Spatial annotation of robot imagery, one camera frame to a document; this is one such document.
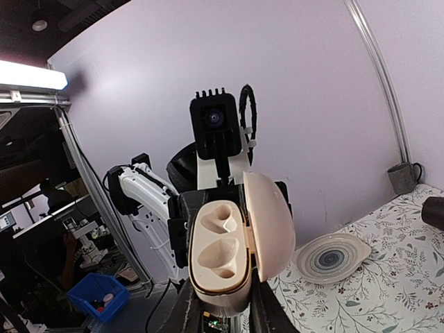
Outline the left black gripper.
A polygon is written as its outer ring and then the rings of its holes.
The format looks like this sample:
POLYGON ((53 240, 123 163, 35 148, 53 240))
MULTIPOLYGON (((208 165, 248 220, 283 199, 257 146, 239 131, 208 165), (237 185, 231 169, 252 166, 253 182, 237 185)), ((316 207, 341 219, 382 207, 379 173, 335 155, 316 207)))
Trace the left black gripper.
POLYGON ((272 180, 187 191, 169 201, 171 247, 190 269, 284 269, 287 187, 272 180))

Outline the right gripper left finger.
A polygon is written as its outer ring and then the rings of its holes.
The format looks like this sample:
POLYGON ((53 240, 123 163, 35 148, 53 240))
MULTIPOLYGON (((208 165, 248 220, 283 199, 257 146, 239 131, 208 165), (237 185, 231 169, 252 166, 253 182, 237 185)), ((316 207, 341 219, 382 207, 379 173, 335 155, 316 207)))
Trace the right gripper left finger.
POLYGON ((176 314, 176 332, 202 332, 202 309, 195 289, 187 279, 178 294, 178 313, 176 314))

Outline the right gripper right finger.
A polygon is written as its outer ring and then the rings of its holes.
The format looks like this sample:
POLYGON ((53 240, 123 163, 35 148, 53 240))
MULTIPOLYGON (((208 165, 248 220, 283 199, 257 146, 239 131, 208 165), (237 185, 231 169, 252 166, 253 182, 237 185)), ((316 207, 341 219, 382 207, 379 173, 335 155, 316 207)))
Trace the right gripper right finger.
POLYGON ((299 333, 283 310, 268 282, 260 282, 252 271, 249 329, 255 333, 299 333))

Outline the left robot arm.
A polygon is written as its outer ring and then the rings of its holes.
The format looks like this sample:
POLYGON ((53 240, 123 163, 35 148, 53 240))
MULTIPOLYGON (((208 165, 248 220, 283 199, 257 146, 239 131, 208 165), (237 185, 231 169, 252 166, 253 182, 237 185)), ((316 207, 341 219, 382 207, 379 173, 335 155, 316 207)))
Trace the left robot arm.
POLYGON ((229 159, 223 185, 213 161, 197 161, 197 188, 179 191, 156 175, 147 155, 108 173, 117 211, 133 221, 159 221, 169 234, 169 253, 187 269, 195 290, 219 295, 279 275, 296 242, 284 185, 251 170, 240 154, 229 159))

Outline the cream earbud charging case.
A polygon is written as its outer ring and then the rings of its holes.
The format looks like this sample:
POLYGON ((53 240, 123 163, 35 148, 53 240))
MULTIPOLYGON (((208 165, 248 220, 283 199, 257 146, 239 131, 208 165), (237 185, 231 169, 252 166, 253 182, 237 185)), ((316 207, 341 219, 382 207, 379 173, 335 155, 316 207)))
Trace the cream earbud charging case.
POLYGON ((291 261, 296 234, 278 185, 245 172, 240 199, 218 199, 197 211, 191 228, 191 284, 214 316, 233 317, 247 308, 254 274, 260 282, 279 275, 291 261))

